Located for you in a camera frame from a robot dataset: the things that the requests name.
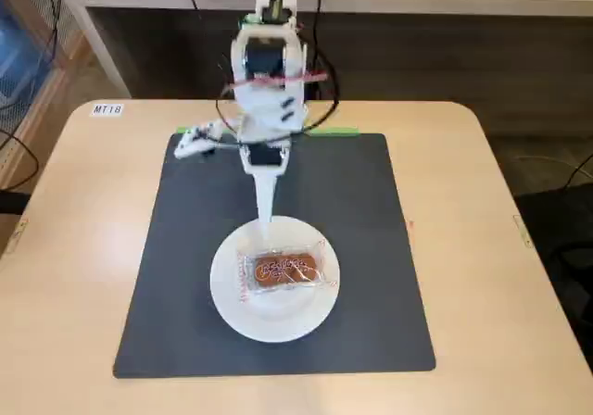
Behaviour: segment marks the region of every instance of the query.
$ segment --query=brown cookie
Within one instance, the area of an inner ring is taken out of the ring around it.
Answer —
[[[264,255],[256,260],[255,277],[262,287],[313,281],[316,276],[315,259],[307,253]]]

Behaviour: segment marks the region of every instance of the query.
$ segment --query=white desk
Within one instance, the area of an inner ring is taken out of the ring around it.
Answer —
[[[486,138],[448,103],[344,102],[327,125],[387,138],[434,371],[116,380],[167,142],[215,109],[92,110],[72,114],[0,262],[0,413],[593,413],[593,377]]]

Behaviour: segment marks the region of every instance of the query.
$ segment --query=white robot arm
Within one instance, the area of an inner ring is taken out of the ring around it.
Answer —
[[[194,127],[182,137],[175,156],[188,157],[214,148],[239,148],[243,168],[254,178],[262,236],[267,238],[278,176],[290,156],[290,132],[303,129],[307,117],[307,47],[297,35],[297,0],[256,0],[231,46],[234,97],[243,116]]]

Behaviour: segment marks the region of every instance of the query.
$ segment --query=gray mat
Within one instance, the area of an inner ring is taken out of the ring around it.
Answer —
[[[319,229],[340,260],[327,320],[290,343],[244,338],[214,307],[210,262],[257,217],[234,151],[176,160],[171,137],[113,373],[118,378],[429,371],[435,355],[385,138],[296,141],[274,214]]]

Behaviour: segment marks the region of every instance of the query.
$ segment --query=plastic wrapper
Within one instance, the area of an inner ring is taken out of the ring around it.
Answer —
[[[249,294],[333,283],[323,271],[325,241],[307,246],[238,253],[243,300]]]

